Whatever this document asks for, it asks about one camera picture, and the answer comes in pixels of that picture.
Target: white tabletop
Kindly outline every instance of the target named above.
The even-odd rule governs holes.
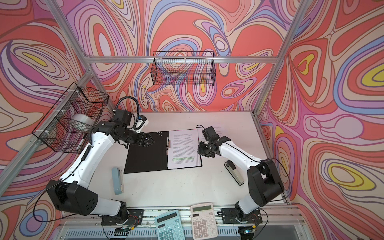
[[[222,133],[237,146],[255,157],[266,158],[249,112],[141,114],[149,120],[144,132],[193,129],[197,124],[221,126]],[[123,174],[124,192],[115,195],[111,171],[113,167],[124,171],[127,153],[122,145],[113,144],[98,165],[88,189],[100,197],[124,201],[129,207],[189,206],[202,202],[233,205],[248,192],[247,173],[240,171],[245,183],[239,186],[224,167],[227,159],[216,155],[202,157],[202,167]]]

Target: wire mesh basket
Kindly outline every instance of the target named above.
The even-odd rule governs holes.
[[[214,85],[213,51],[154,51],[151,77],[154,85]]]
[[[33,134],[55,152],[81,153],[88,133],[96,126],[108,103],[108,94],[90,87],[77,87],[44,130]]]

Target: teal calculator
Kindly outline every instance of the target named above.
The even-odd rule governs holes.
[[[159,240],[185,240],[178,210],[169,211],[155,218]]]

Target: clipboard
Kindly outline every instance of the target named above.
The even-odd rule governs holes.
[[[169,131],[149,132],[149,134],[153,138],[155,142],[154,144],[149,145],[148,147],[129,145],[124,174],[168,170],[167,149],[169,143]],[[201,156],[198,155],[198,157],[200,157],[200,166],[195,167],[202,167],[203,163]]]

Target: calculator display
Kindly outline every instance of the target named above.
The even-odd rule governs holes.
[[[177,213],[174,212],[174,213],[169,214],[169,215],[167,215],[165,217],[158,218],[157,219],[157,223],[161,223],[162,221],[168,220],[168,219],[176,217],[176,216],[177,216]]]
[[[202,207],[193,207],[192,211],[197,212],[197,211],[203,211],[203,210],[210,210],[212,209],[211,205],[208,206],[202,206]]]

